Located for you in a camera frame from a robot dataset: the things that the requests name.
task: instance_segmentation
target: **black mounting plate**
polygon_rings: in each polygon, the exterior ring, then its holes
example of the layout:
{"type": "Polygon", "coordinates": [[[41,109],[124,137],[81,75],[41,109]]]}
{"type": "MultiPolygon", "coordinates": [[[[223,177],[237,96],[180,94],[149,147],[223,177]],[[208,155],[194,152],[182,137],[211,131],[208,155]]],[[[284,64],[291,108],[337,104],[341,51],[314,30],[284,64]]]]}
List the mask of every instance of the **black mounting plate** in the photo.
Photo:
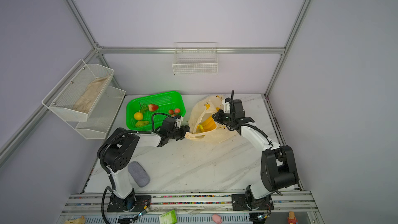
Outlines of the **black mounting plate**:
{"type": "MultiPolygon", "coordinates": [[[[150,206],[150,201],[152,196],[150,195],[135,195],[136,201],[134,204],[134,207],[132,208],[132,211],[126,212],[126,213],[131,213],[131,212],[142,212],[144,210],[145,204],[150,206]]],[[[117,204],[111,205],[111,202],[108,204],[108,213],[114,213],[114,212],[123,212],[120,207],[117,206],[117,204]]]]}
{"type": "MultiPolygon", "coordinates": [[[[233,210],[235,210],[235,211],[248,210],[246,207],[244,207],[247,204],[245,194],[232,194],[231,197],[232,197],[232,209],[233,210]]],[[[270,206],[271,210],[273,210],[273,203],[272,203],[271,195],[268,195],[259,200],[254,200],[251,203],[251,205],[253,207],[253,211],[267,210],[268,206],[266,204],[268,204],[270,206]]]]}

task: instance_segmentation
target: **gray sponge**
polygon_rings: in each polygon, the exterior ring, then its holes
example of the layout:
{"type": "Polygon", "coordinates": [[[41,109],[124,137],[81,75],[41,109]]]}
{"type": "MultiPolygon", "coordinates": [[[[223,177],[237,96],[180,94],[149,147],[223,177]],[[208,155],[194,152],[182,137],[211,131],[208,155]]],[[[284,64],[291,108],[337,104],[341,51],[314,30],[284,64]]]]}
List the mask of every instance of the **gray sponge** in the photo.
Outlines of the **gray sponge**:
{"type": "Polygon", "coordinates": [[[147,186],[149,183],[149,176],[138,162],[133,161],[129,163],[127,170],[139,187],[142,188],[147,186]]]}

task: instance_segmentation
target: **small red fruit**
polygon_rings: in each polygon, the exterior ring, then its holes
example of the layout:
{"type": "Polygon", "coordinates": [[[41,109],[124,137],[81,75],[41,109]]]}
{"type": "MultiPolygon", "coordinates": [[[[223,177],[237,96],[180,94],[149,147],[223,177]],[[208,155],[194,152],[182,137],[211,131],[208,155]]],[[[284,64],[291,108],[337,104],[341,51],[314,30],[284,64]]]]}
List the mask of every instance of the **small red fruit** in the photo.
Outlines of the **small red fruit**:
{"type": "Polygon", "coordinates": [[[149,104],[148,105],[148,110],[150,111],[150,112],[154,112],[154,111],[156,111],[156,110],[158,110],[159,109],[159,106],[158,105],[155,105],[155,104],[149,104]]]}

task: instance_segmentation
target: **green tissue pack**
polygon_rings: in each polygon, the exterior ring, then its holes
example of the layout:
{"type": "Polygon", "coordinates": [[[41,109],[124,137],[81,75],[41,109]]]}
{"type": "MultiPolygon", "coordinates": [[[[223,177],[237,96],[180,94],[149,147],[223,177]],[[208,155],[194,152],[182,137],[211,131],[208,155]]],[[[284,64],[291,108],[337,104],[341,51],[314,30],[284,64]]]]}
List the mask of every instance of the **green tissue pack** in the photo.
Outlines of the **green tissue pack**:
{"type": "Polygon", "coordinates": [[[165,214],[159,216],[160,224],[175,224],[177,223],[176,211],[173,209],[165,214]]]}

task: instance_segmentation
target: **beige plastic bag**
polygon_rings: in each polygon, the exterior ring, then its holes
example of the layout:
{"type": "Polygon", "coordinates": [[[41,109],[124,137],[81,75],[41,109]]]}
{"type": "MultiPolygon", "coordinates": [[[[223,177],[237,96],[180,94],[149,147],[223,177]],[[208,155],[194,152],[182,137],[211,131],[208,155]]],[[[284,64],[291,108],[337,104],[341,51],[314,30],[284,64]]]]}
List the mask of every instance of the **beige plastic bag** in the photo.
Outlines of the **beige plastic bag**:
{"type": "Polygon", "coordinates": [[[223,99],[222,95],[212,95],[196,103],[189,117],[188,124],[191,132],[185,134],[187,139],[218,144],[237,134],[236,131],[230,131],[225,125],[216,122],[216,128],[213,130],[202,132],[199,128],[201,123],[218,111],[217,108],[223,108],[223,99]]]}

